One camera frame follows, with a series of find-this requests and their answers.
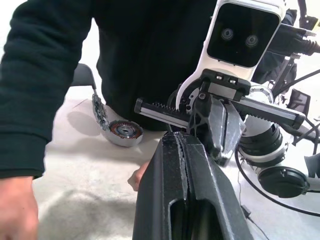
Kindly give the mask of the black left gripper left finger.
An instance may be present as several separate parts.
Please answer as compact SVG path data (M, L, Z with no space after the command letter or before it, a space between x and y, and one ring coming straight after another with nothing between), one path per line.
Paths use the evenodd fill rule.
M166 133L139 184L132 240L190 240L185 132Z

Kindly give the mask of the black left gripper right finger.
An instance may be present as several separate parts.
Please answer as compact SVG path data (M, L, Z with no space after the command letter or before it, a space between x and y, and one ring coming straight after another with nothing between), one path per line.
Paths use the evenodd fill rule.
M231 182L194 136L180 133L188 180L188 240L254 240Z

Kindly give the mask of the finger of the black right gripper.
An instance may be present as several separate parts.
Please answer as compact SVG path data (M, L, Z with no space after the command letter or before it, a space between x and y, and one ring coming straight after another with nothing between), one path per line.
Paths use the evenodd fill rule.
M225 165L227 165L235 152L246 126L232 103L226 104L225 108L227 112L225 125Z
M196 137L208 155L216 161L225 161L227 111L224 103L209 93L200 93L193 103L187 133Z

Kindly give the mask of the silver round motor housing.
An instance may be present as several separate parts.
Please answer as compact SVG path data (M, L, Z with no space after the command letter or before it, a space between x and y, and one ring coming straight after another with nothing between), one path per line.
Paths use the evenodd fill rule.
M125 138L120 136L116 132L116 127L118 127L121 124L134 127L135 129L134 135L131 136L130 138ZM105 131L105 136L111 143L117 146L127 147L127 148L138 145L142 141L143 135L144 135L143 129L137 123L128 121L128 120L114 120L109 123L109 130Z

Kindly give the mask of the silver spoked rotor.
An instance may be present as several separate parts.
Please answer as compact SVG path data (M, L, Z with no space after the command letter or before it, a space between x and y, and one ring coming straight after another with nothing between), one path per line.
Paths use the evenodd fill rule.
M115 128L115 130L121 137L124 138L130 138L135 133L135 128L127 124L120 124Z

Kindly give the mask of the silver hinged motor lid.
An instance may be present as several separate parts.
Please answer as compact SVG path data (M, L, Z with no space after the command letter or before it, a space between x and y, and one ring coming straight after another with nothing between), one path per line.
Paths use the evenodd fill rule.
M104 104L96 91L94 91L92 95L92 107L96 122L104 131L109 130L108 116L105 111Z

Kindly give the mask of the person's right hand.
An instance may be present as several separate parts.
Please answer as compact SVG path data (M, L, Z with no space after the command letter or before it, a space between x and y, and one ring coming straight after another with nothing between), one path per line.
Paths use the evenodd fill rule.
M33 177L0 179L0 240L37 240L38 224Z

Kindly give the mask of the person's torso black sweater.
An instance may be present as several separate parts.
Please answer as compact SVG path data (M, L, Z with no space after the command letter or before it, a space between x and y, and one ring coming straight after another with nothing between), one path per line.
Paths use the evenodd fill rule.
M151 131L138 98L165 104L196 69L217 0L88 0L99 29L97 70L106 104Z

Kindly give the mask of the dark grey chair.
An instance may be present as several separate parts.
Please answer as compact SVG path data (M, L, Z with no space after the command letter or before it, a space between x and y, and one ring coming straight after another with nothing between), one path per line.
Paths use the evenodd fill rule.
M79 63L74 70L73 81L71 87L86 87L91 86L94 94L97 94L97 87L93 72L89 66L83 63Z

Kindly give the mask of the person's right arm black sleeve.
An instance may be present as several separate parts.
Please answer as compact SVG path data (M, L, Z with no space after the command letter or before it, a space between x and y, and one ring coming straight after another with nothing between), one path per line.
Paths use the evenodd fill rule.
M42 176L92 14L93 0L27 0L14 11L0 64L0 179Z

